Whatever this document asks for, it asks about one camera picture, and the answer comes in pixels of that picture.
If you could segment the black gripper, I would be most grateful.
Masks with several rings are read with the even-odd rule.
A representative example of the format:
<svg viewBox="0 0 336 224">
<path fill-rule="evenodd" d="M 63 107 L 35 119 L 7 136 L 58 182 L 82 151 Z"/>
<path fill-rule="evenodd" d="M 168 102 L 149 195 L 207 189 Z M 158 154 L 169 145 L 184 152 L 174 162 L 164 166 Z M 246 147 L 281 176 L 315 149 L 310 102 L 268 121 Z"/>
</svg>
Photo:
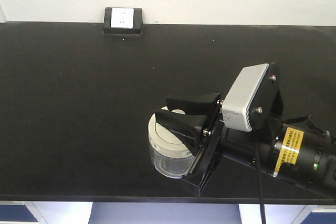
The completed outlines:
<svg viewBox="0 0 336 224">
<path fill-rule="evenodd" d="M 177 136 L 192 155 L 196 156 L 200 150 L 207 116 L 216 112 L 217 101 L 220 98 L 219 93 L 168 96 L 166 105 L 170 111 L 156 110 L 156 122 Z M 176 109 L 184 111 L 185 114 L 172 112 Z M 202 194 L 211 175 L 224 157 L 255 168 L 258 176 L 260 173 L 272 174 L 275 167 L 274 145 L 282 127 L 282 111 L 282 98 L 276 95 L 261 128 L 251 132 L 227 127 L 222 130 L 216 129 L 196 167 L 191 173 L 182 177 L 192 195 Z"/>
</svg>

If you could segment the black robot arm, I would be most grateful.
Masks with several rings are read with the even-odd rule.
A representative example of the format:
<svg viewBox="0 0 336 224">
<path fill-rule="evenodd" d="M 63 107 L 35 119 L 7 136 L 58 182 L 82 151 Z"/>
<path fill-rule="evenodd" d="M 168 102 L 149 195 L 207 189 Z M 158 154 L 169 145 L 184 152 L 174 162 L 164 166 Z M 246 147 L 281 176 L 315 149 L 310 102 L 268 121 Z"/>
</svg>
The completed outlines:
<svg viewBox="0 0 336 224">
<path fill-rule="evenodd" d="M 255 168 L 308 191 L 335 198 L 335 138 L 309 116 L 282 120 L 280 93 L 257 95 L 248 108 L 252 130 L 224 121 L 218 93 L 201 97 L 168 97 L 167 109 L 154 117 L 195 156 L 182 176 L 200 195 L 222 158 Z"/>
</svg>

